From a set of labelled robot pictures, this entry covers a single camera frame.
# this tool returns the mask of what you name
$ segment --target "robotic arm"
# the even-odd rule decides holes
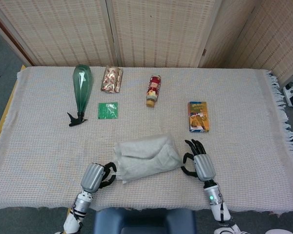
[[[199,141],[193,139],[192,142],[189,140],[185,140],[185,142],[190,146],[193,154],[186,153],[183,163],[186,163],[187,158],[193,160],[195,172],[188,171],[184,166],[182,166],[181,169],[186,175],[196,177],[204,182],[204,191],[209,200],[214,219],[222,226],[222,228],[215,230],[214,234],[249,234],[240,231],[231,217],[220,187],[213,180],[216,176],[216,172],[203,145]]]
[[[83,190],[75,198],[74,204],[63,226],[66,234],[80,234],[80,230],[83,227],[83,219],[92,201],[92,194],[98,189],[110,185],[116,177],[112,175],[108,181],[104,181],[111,172],[110,168],[116,172],[116,166],[112,162],[105,166],[97,163],[89,164],[81,181]]]

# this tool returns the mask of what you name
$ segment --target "green plastic bottle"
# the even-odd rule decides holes
[[[93,83],[90,67],[87,65],[77,65],[73,73],[73,82],[78,118],[74,118],[68,113],[71,120],[69,124],[70,127],[86,121],[86,119],[84,119],[84,111],[90,97]]]

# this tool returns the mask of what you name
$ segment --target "table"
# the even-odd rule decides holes
[[[276,78],[265,70],[124,68],[118,94],[100,92],[103,67],[92,67],[87,122],[69,128],[76,112],[73,67],[31,67],[18,84],[0,136],[0,208],[69,207],[91,162],[113,160],[117,141],[171,132],[204,144],[229,209],[293,211],[293,143],[279,105]],[[145,106],[152,74],[162,76],[155,108]],[[188,131],[187,102],[206,101],[210,132]],[[117,101],[119,118],[98,120],[99,102]],[[173,170],[99,190],[91,208],[208,208],[202,183]]]

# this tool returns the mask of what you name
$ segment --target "tablecloth fringe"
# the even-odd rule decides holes
[[[267,76],[270,78],[271,83],[272,83],[272,91],[273,91],[273,95],[274,95],[274,100],[275,100],[276,105],[279,109],[279,118],[282,121],[283,131],[284,131],[285,137],[286,137],[286,146],[288,148],[289,154],[292,155],[292,160],[293,160],[293,132],[291,130],[289,130],[289,128],[291,128],[291,126],[286,123],[289,120],[289,118],[284,111],[285,104],[286,104],[284,102],[284,96],[279,91],[280,86],[279,86],[277,77],[274,76],[271,71],[267,71]]]

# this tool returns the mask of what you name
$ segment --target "yellow box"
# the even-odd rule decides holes
[[[209,132],[209,116],[205,101],[190,101],[188,103],[188,115],[190,132]]]

